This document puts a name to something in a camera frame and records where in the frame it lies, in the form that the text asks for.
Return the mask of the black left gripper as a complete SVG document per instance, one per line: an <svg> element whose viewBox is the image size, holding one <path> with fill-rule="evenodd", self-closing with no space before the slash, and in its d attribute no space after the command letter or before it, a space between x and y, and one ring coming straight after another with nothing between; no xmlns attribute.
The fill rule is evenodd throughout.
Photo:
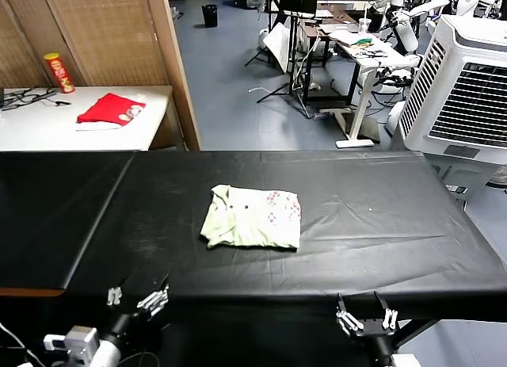
<svg viewBox="0 0 507 367"><path fill-rule="evenodd" d="M120 286L109 288L107 292L107 305L120 305L122 289ZM127 312L122 308L112 311L109 322L109 335L117 339L141 339L150 331L152 315L157 315L169 302L170 285L169 275L162 279L158 290L153 291L138 302L134 311Z"/></svg>

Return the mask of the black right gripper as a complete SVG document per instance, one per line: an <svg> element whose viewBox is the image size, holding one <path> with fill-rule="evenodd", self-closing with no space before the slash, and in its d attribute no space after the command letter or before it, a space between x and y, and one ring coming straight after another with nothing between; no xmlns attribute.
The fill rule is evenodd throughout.
<svg viewBox="0 0 507 367"><path fill-rule="evenodd" d="M369 365L392 365L392 354L395 352L392 330L396 329L396 311L390 309L377 291L374 291L374 295L384 311L383 322L381 319L366 319L362 323L347 311L340 293L337 295L337 322L347 335L351 335L353 343L368 355Z"/></svg>

